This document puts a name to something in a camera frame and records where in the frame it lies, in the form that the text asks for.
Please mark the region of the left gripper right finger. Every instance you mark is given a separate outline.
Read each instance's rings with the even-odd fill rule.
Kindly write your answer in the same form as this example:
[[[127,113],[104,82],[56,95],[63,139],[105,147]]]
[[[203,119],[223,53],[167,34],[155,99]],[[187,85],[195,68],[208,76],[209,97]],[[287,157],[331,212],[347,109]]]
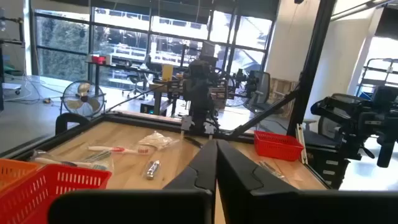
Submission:
[[[397,192],[299,190],[227,141],[217,145],[227,223],[397,223]]]

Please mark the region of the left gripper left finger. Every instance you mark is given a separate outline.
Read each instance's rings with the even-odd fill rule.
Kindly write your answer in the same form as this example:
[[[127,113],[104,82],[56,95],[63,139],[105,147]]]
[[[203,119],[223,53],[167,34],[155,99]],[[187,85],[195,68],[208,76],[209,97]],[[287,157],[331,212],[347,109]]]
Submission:
[[[55,199],[49,223],[213,223],[217,142],[208,141],[159,190],[77,190]]]

